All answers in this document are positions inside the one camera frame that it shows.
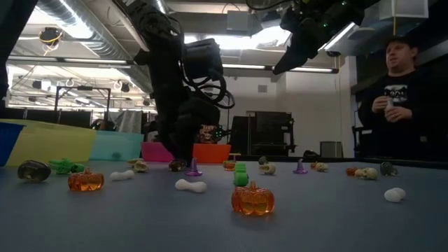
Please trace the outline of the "white ceiling unit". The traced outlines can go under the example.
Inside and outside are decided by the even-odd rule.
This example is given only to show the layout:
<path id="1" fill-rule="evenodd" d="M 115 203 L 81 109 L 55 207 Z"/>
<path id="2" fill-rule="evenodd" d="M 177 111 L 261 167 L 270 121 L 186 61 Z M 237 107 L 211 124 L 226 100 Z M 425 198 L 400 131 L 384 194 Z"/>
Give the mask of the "white ceiling unit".
<path id="1" fill-rule="evenodd" d="M 428 0 L 381 0 L 378 3 L 379 19 L 428 18 Z"/>

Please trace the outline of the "purple translucent witch hat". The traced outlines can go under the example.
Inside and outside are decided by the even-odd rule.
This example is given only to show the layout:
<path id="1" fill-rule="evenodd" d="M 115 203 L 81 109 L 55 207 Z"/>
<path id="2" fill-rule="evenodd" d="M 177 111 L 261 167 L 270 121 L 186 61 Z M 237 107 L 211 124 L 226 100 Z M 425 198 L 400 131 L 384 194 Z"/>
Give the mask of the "purple translucent witch hat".
<path id="1" fill-rule="evenodd" d="M 194 157 L 191 160 L 190 168 L 184 173 L 186 176 L 201 176 L 202 172 L 197 168 L 197 159 Z"/>
<path id="2" fill-rule="evenodd" d="M 307 174 L 308 171 L 303 167 L 302 158 L 297 161 L 297 167 L 293 170 L 294 174 Z"/>

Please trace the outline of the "long ceiling light bar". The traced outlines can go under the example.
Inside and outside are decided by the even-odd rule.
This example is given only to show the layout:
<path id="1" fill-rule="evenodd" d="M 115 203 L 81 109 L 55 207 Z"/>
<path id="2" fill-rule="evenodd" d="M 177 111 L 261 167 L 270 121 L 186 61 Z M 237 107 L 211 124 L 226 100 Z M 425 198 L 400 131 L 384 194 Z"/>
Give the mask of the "long ceiling light bar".
<path id="1" fill-rule="evenodd" d="M 40 57 L 40 56 L 22 56 L 22 55 L 10 55 L 7 59 L 9 64 L 26 64 L 26 65 L 43 65 L 43 66 L 77 66 L 80 67 L 95 66 L 106 68 L 124 68 L 130 69 L 130 66 L 136 66 L 132 60 L 121 59 L 88 59 L 88 58 L 70 58 L 70 57 Z M 223 64 L 224 69 L 249 69 L 249 70 L 262 70 L 273 71 L 274 66 L 263 66 L 254 64 Z M 334 68 L 314 68 L 314 67 L 296 67 L 288 70 L 289 72 L 305 72 L 305 73 L 318 73 L 318 74 L 338 74 L 339 69 Z"/>

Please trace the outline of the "large silver ventilation duct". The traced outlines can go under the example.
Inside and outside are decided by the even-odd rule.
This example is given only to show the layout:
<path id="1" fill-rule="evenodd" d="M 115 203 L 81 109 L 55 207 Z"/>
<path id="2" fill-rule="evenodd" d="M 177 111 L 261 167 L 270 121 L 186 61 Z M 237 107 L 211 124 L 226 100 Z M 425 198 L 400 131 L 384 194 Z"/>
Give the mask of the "large silver ventilation duct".
<path id="1" fill-rule="evenodd" d="M 103 60 L 129 60 L 133 57 L 81 0 L 38 0 L 36 7 L 49 15 L 64 32 Z"/>

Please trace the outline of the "gray ribbed box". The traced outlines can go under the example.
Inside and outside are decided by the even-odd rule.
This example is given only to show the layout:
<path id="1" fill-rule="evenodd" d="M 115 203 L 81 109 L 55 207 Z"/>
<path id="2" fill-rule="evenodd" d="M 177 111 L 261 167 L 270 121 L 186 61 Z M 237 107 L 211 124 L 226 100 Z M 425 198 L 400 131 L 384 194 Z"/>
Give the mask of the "gray ribbed box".
<path id="1" fill-rule="evenodd" d="M 343 158 L 343 145 L 341 141 L 321 141 L 320 156 L 323 158 Z"/>

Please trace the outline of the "black equipment rack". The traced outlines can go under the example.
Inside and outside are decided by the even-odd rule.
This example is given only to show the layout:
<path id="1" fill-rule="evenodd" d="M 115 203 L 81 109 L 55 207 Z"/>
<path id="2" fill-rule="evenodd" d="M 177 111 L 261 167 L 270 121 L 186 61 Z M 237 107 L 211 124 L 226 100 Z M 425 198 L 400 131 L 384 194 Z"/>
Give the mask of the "black equipment rack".
<path id="1" fill-rule="evenodd" d="M 232 120 L 232 153 L 258 156 L 289 156 L 295 152 L 294 119 L 291 113 L 255 111 Z"/>

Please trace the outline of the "orange plastic bowl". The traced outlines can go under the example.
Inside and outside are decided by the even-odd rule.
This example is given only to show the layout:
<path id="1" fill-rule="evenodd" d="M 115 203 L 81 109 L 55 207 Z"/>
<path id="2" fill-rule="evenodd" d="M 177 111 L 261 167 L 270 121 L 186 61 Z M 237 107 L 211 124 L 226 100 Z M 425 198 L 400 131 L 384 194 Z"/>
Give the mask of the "orange plastic bowl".
<path id="1" fill-rule="evenodd" d="M 196 143 L 193 148 L 193 157 L 199 164 L 222 164 L 230 155 L 231 145 Z"/>

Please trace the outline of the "person's hand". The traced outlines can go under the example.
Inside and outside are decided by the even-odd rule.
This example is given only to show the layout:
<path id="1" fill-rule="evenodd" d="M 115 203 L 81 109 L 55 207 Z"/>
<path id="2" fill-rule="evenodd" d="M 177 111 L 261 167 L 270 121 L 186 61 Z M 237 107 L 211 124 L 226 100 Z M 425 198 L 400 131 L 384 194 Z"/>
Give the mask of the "person's hand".
<path id="1" fill-rule="evenodd" d="M 389 98 L 387 96 L 377 97 L 372 103 L 372 112 L 380 113 L 388 106 Z"/>
<path id="2" fill-rule="evenodd" d="M 396 123 L 400 120 L 412 119 L 412 111 L 401 106 L 388 107 L 384 112 L 385 118 L 390 123 Z"/>

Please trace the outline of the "pink plastic bowl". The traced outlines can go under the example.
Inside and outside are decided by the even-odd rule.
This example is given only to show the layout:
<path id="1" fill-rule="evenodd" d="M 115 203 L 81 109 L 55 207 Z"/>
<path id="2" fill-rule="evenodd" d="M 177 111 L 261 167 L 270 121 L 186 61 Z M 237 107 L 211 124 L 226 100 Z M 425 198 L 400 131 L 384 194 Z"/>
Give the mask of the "pink plastic bowl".
<path id="1" fill-rule="evenodd" d="M 174 159 L 160 142 L 142 142 L 141 154 L 146 162 L 171 162 Z"/>

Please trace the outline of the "gray hanging curtain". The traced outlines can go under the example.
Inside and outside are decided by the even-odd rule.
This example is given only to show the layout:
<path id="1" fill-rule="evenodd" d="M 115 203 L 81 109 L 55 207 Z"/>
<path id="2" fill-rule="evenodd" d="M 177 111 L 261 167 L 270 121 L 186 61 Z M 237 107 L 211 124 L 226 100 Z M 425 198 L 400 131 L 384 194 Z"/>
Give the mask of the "gray hanging curtain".
<path id="1" fill-rule="evenodd" d="M 119 132 L 141 133 L 141 111 L 120 111 L 115 114 L 115 125 Z"/>

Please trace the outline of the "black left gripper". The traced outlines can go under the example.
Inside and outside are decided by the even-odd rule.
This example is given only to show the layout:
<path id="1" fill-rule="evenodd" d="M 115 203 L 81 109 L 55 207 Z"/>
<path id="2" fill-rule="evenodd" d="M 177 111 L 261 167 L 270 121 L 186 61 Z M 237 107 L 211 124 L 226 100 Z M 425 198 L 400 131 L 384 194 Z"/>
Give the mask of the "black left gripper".
<path id="1" fill-rule="evenodd" d="M 162 145 L 175 161 L 191 164 L 193 148 L 204 125 L 217 125 L 221 112 L 187 87 L 156 90 L 157 130 Z"/>

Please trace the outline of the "teal plastic bin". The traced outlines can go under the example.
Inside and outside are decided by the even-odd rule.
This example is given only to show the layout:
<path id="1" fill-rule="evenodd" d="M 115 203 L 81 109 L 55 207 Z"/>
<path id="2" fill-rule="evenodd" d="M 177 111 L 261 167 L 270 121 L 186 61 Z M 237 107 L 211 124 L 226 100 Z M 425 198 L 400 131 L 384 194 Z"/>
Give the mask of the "teal plastic bin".
<path id="1" fill-rule="evenodd" d="M 139 158 L 142 134 L 98 131 L 90 160 L 127 161 Z"/>

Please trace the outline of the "yellow plastic bin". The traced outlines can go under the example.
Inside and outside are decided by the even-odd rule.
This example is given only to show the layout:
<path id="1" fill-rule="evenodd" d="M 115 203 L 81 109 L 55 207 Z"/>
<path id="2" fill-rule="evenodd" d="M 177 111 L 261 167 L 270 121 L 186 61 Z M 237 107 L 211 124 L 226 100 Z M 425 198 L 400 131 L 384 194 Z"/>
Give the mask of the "yellow plastic bin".
<path id="1" fill-rule="evenodd" d="M 49 162 L 67 158 L 73 162 L 87 162 L 97 135 L 93 129 L 35 120 L 0 121 L 24 126 L 6 163 L 8 167 L 16 167 L 27 160 Z"/>

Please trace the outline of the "white plastic bone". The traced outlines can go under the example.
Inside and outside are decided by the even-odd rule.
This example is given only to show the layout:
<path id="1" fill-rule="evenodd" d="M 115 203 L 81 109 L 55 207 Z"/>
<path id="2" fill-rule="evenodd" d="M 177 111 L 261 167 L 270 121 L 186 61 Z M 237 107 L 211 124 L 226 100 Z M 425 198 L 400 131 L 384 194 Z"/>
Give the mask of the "white plastic bone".
<path id="1" fill-rule="evenodd" d="M 110 174 L 110 179 L 112 181 L 124 181 L 124 180 L 128 180 L 128 179 L 133 179 L 134 175 L 135 175 L 135 173 L 132 170 L 127 170 L 124 172 L 115 171 Z"/>
<path id="2" fill-rule="evenodd" d="M 185 179 L 179 179 L 174 186 L 177 190 L 187 190 L 194 193 L 204 193 L 207 190 L 207 184 L 202 181 L 189 182 Z"/>
<path id="3" fill-rule="evenodd" d="M 384 193 L 387 202 L 399 203 L 406 198 L 406 192 L 402 188 L 392 188 Z"/>

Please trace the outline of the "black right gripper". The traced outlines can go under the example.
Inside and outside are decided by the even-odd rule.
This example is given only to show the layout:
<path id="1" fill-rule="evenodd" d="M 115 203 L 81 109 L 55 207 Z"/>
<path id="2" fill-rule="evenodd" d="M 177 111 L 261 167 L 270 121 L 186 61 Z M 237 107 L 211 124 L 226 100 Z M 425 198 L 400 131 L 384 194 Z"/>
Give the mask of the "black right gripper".
<path id="1" fill-rule="evenodd" d="M 301 67 L 308 49 L 319 49 L 346 25 L 359 25 L 364 18 L 364 0 L 293 0 L 280 27 L 292 34 L 290 45 L 273 69 L 282 74 Z"/>

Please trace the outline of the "blue plastic basket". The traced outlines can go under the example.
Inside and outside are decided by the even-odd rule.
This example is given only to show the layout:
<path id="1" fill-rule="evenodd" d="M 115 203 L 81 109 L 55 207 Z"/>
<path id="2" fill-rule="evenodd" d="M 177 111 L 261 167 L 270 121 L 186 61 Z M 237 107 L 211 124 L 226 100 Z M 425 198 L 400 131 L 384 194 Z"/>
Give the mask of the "blue plastic basket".
<path id="1" fill-rule="evenodd" d="M 16 141 L 25 126 L 0 122 L 0 167 L 4 167 L 13 151 Z"/>

